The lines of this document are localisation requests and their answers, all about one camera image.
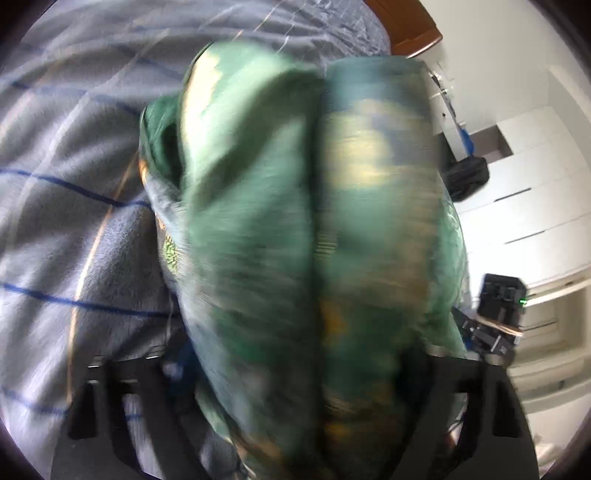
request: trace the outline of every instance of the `white wall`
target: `white wall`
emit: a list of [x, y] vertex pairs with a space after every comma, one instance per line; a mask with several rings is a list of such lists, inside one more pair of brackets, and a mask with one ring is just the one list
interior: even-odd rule
[[548, 103], [546, 67], [560, 65], [591, 96], [591, 83], [529, 0], [421, 0], [443, 42], [420, 56], [439, 61], [469, 133]]

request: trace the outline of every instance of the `black bag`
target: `black bag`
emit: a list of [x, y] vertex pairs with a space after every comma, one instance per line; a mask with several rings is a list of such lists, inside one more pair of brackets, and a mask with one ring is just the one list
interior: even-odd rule
[[490, 175], [484, 158], [468, 157], [451, 164], [441, 177], [452, 200], [461, 202], [478, 191]]

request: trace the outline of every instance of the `green cloth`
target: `green cloth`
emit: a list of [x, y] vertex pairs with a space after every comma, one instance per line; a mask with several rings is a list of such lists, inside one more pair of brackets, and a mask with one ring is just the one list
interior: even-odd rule
[[257, 479], [375, 478], [405, 433], [400, 355], [463, 353], [466, 253], [421, 64], [347, 59], [323, 78], [215, 43], [140, 128], [207, 419]]

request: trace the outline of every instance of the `gray bedding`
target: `gray bedding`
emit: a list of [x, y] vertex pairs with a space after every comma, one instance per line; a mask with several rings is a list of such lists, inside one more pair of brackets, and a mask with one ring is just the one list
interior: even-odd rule
[[[212, 40], [316, 63], [386, 55], [361, 0], [58, 0], [0, 76], [0, 417], [48, 478], [95, 355], [144, 354], [179, 328], [135, 158], [144, 106]], [[139, 406], [127, 415], [144, 469]]]

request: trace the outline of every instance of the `wooden headboard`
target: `wooden headboard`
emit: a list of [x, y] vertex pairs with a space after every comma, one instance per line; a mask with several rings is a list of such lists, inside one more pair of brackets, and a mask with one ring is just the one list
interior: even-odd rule
[[392, 55], [414, 57], [443, 38], [419, 0], [365, 0], [388, 32]]

